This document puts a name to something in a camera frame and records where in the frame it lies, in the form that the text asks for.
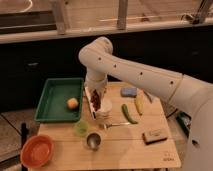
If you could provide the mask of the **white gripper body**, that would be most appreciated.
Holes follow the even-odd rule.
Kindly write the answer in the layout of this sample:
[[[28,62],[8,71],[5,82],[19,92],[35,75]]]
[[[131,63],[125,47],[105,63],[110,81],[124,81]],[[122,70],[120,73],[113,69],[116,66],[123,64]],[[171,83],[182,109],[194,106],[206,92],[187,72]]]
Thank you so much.
[[[85,86],[88,88],[90,94],[97,92],[100,97],[103,97],[106,92],[107,83],[107,76],[104,76],[103,78],[98,78],[86,75]]]

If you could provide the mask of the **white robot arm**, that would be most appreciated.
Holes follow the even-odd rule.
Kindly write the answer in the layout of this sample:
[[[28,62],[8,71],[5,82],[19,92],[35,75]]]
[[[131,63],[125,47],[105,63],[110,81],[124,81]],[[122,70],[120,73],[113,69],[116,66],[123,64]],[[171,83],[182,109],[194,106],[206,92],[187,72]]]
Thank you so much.
[[[213,171],[213,83],[113,55],[113,45],[99,37],[79,51],[86,67],[85,84],[90,102],[98,110],[107,77],[130,83],[191,116],[183,171]]]

